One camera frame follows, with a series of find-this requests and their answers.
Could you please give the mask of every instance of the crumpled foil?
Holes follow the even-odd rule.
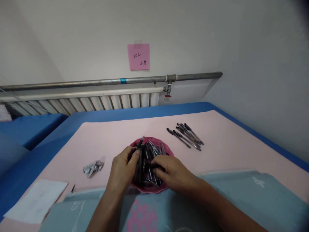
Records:
[[[94,172],[100,171],[102,167],[103,167],[103,163],[97,160],[83,167],[83,172],[87,175],[87,178],[89,178]]]

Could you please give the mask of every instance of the blue bed sheet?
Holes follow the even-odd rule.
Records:
[[[22,116],[14,121],[0,122],[0,133],[32,150],[66,119],[64,114]]]
[[[209,102],[196,102],[178,105],[166,105],[147,108],[121,109],[110,111],[92,111],[72,114],[49,136],[36,146],[27,156],[9,169],[0,179],[0,214],[4,215],[23,193],[29,188],[37,176],[48,165],[58,151],[67,143],[84,122],[120,121],[139,118],[153,118],[179,114],[200,113],[216,110],[243,129],[254,135],[278,153],[309,172],[309,164],[286,151],[282,147],[239,122]]]

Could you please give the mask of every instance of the radiator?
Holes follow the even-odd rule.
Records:
[[[128,109],[157,106],[163,87],[0,97],[22,115]]]

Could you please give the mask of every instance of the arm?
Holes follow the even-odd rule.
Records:
[[[86,232],[114,231],[117,209],[122,196],[133,179],[140,151],[137,150],[128,162],[133,147],[126,147],[113,159],[106,190],[97,205]]]
[[[154,172],[172,190],[179,192],[204,206],[224,231],[260,232],[266,231],[227,199],[221,196],[210,184],[193,175],[175,157],[159,155],[151,165],[158,164],[165,172],[156,168]]]

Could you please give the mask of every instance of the left hand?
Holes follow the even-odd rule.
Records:
[[[140,155],[140,150],[136,150],[128,162],[128,156],[133,149],[133,147],[127,146],[113,159],[106,189],[111,189],[120,194],[123,194],[124,191],[127,190],[133,180],[136,164]]]

